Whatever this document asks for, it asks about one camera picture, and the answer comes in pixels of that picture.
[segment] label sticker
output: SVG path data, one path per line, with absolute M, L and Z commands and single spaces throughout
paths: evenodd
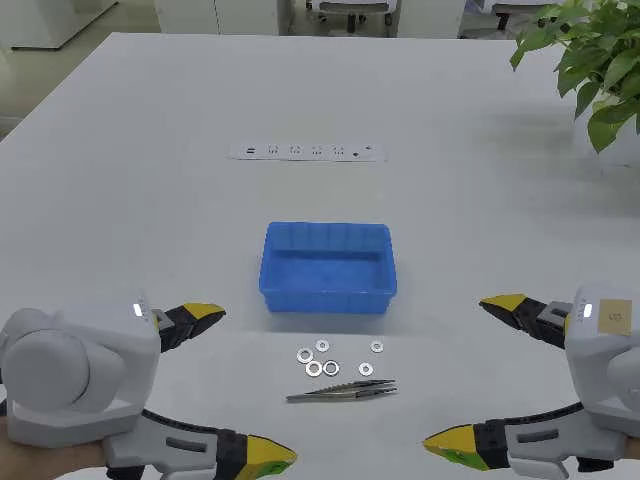
M 631 335 L 631 300 L 600 300 L 598 331 L 613 335 Z

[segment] round joint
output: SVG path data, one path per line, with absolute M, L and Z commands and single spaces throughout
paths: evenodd
M 69 408 L 89 383 L 82 343 L 57 330 L 25 335 L 9 347 L 3 363 L 7 391 L 20 405 L 36 412 Z
M 360 372 L 360 375 L 362 375 L 363 377 L 368 377 L 373 373 L 373 367 L 371 366 L 370 363 L 364 362 L 360 364 L 360 366 L 358 367 L 358 371 Z
M 374 340 L 373 342 L 371 342 L 371 351 L 373 353 L 382 353 L 383 350 L 384 345 L 380 340 Z
M 329 350 L 329 342 L 327 342 L 326 340 L 318 340 L 316 342 L 316 350 L 321 353 L 326 352 L 327 350 Z
M 327 362 L 324 362 L 322 370 L 328 377 L 335 377 L 340 371 L 340 365 L 334 360 L 329 360 Z
M 312 360 L 311 362 L 307 363 L 305 370 L 307 372 L 307 375 L 309 375 L 310 377 L 319 377 L 322 373 L 322 364 L 317 360 Z
M 309 363 L 311 360 L 313 360 L 313 352 L 310 348 L 301 348 L 300 350 L 298 350 L 298 354 L 296 355 L 296 357 L 298 358 L 298 361 L 300 363 Z

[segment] robotic hand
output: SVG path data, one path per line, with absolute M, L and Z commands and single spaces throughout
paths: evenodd
M 562 462 L 580 472 L 613 468 L 628 437 L 640 436 L 640 296 L 588 285 L 573 305 L 546 305 L 524 295 L 487 298 L 490 314 L 531 337 L 564 348 L 580 403 L 521 418 L 454 427 L 424 441 L 448 460 L 478 470 L 564 480 Z
M 161 352 L 217 323 L 210 304 L 151 310 L 141 292 L 48 315 L 19 310 L 0 331 L 0 368 L 14 442 L 59 448 L 102 440 L 109 478 L 252 480 L 296 454 L 266 438 L 189 425 L 144 409 Z

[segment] floor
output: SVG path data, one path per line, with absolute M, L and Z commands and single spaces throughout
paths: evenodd
M 159 32 L 154 0 L 120 0 L 120 3 L 75 37 L 59 52 L 0 49 L 0 138 L 35 108 L 111 32 Z M 326 22 L 305 8 L 305 0 L 294 0 L 291 33 L 297 35 L 344 35 L 343 17 Z M 482 20 L 482 28 L 496 24 L 495 17 Z M 360 35 L 386 36 L 382 17 L 359 25 Z
M 0 50 L 0 130 L 33 110 L 115 31 L 159 32 L 153 0 L 120 0 L 59 52 Z

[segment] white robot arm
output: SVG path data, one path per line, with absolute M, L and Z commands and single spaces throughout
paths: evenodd
M 161 352 L 217 323 L 212 304 L 151 310 L 142 292 L 65 308 L 22 309 L 0 332 L 11 440 L 58 448 L 101 440 L 114 480 L 153 465 L 164 480 L 252 479 L 296 455 L 268 439 L 188 425 L 144 409 Z

